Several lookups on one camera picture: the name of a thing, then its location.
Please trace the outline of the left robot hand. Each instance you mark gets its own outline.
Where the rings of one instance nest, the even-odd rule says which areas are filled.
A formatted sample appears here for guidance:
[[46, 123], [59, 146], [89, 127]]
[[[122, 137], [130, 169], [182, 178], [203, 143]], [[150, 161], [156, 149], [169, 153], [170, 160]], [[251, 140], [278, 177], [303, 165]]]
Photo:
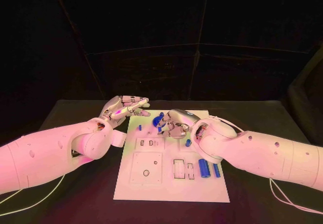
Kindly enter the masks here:
[[115, 96], [104, 105], [99, 118], [115, 128], [130, 116], [148, 117], [143, 109], [150, 107], [148, 98], [137, 96]]

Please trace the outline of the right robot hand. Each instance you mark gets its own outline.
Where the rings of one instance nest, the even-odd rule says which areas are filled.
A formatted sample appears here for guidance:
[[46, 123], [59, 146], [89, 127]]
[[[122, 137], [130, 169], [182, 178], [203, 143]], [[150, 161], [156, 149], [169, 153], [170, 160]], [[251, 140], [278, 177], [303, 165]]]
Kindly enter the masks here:
[[192, 127], [199, 120], [200, 118], [186, 110], [172, 109], [157, 123], [157, 127], [167, 125], [169, 130], [159, 131], [157, 134], [163, 137], [183, 139], [186, 137], [186, 133], [192, 131]]

